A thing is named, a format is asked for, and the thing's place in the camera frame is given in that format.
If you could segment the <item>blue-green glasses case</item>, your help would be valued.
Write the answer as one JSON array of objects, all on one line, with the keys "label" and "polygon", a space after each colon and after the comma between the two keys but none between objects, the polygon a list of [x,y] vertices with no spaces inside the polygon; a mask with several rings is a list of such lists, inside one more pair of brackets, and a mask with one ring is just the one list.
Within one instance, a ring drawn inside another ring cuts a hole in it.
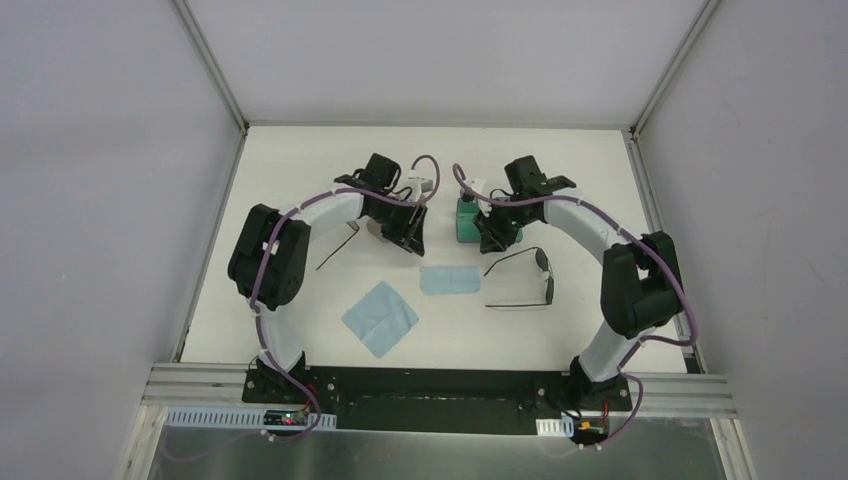
[{"label": "blue-green glasses case", "polygon": [[491,221],[499,221],[503,223],[511,222],[517,227],[516,243],[520,243],[523,241],[523,230],[515,222],[515,218],[511,213],[510,209],[494,207],[491,210],[490,215],[488,217],[484,217],[481,213],[477,212],[474,204],[471,204],[470,207],[471,209],[469,211],[466,211],[463,208],[463,205],[461,204],[460,197],[457,199],[455,212],[455,230],[456,238],[459,243],[476,243],[480,246],[478,220],[481,218],[488,218]]}]

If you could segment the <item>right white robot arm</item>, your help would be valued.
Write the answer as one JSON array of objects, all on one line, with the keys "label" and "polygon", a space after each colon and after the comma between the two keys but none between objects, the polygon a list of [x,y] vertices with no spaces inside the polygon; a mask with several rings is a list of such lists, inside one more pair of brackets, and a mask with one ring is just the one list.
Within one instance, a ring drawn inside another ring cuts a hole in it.
[{"label": "right white robot arm", "polygon": [[532,156],[504,168],[509,194],[498,199],[475,179],[465,188],[479,212],[473,220],[482,253],[504,252],[523,228],[541,222],[575,240],[601,266],[603,322],[569,366],[561,404],[590,410],[622,380],[639,343],[687,309],[675,245],[662,231],[636,237],[585,199],[575,182],[544,174]]}]

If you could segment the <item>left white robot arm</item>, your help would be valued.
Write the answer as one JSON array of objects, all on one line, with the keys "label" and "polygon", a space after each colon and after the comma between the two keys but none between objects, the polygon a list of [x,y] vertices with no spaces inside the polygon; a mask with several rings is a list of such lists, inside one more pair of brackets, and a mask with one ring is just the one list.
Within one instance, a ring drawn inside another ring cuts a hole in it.
[{"label": "left white robot arm", "polygon": [[273,314],[290,304],[306,275],[312,240],[339,225],[367,218],[388,242],[421,256],[428,203],[442,175],[431,155],[419,156],[434,169],[431,178],[404,173],[398,163],[374,153],[363,168],[336,177],[326,191],[286,210],[257,204],[249,211],[228,263],[227,275],[248,303],[259,342],[257,365],[272,371],[266,389],[281,404],[298,400],[317,408],[318,393],[295,371],[304,359],[300,346],[273,342]]}]

